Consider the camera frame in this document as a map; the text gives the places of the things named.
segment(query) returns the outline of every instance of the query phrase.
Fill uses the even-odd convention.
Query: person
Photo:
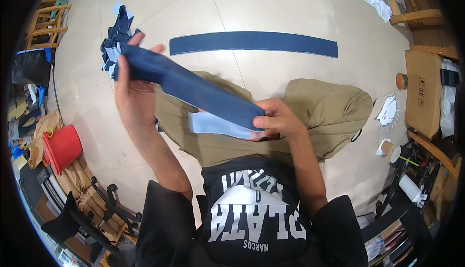
[[[143,37],[138,33],[129,44],[138,46]],[[151,50],[161,53],[163,46]],[[265,132],[255,134],[253,141],[194,134],[186,130],[186,107],[196,109],[178,106],[183,102],[163,96],[152,83],[131,80],[123,55],[118,66],[115,102],[120,118],[158,180],[147,187],[136,266],[368,265],[351,200],[344,195],[328,202],[308,128],[283,101],[256,103],[266,116],[255,117],[253,124]],[[198,229],[191,184],[155,127],[154,116],[203,166],[206,200],[198,199]],[[236,150],[277,134],[287,144],[291,162],[279,151]],[[212,154],[219,157],[213,160]]]

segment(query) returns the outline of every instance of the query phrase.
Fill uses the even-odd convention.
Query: cardboard box
[[[405,123],[431,138],[439,130],[442,59],[433,53],[405,51],[407,106]]]

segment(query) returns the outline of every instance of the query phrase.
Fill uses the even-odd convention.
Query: navy blue fabric
[[[163,55],[128,44],[121,44],[121,54],[127,58],[131,79],[160,84],[166,94],[194,107],[249,130],[263,131],[252,124],[254,117],[264,115],[253,103],[209,83]],[[118,70],[117,64],[114,80],[118,80]]]
[[[105,63],[102,70],[108,71],[109,68],[115,64],[115,62],[108,60],[108,54],[105,48],[116,47],[116,43],[127,43],[131,39],[132,36],[130,33],[128,34],[128,32],[133,19],[134,17],[131,17],[130,19],[127,18],[125,6],[119,7],[118,17],[116,18],[114,26],[108,28],[108,38],[105,38],[100,45],[102,59]]]
[[[213,50],[288,51],[337,58],[338,43],[316,37],[272,31],[222,31],[170,40],[170,55]]]

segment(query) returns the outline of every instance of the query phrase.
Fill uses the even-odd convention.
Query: white paper roll
[[[399,181],[400,188],[407,194],[412,202],[417,202],[421,197],[421,190],[418,186],[408,177],[404,175]]]

